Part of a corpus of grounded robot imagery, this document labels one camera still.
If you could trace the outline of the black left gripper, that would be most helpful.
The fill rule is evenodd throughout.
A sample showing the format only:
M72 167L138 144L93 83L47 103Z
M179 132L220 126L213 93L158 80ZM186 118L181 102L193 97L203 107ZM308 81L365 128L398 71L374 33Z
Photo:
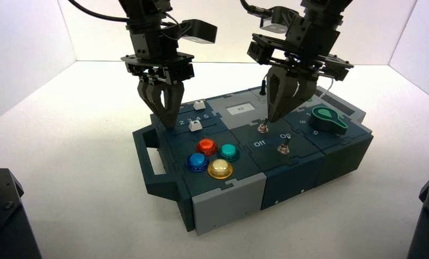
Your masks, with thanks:
M177 41L159 31L131 34L131 41L134 54L121 60L132 75L168 84L139 81L138 94L167 128L174 128L184 93L182 81L194 77L194 56L178 52Z

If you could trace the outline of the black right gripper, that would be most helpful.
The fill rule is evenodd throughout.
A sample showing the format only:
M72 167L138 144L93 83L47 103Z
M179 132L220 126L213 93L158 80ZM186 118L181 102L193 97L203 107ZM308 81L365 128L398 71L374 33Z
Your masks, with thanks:
M285 39L253 34L247 54L260 65L272 65L267 73L268 119L276 122L309 100L317 79L293 78L293 74L328 77L342 81L353 65L330 51L339 32L300 15L272 15L261 19L261 29L285 33Z

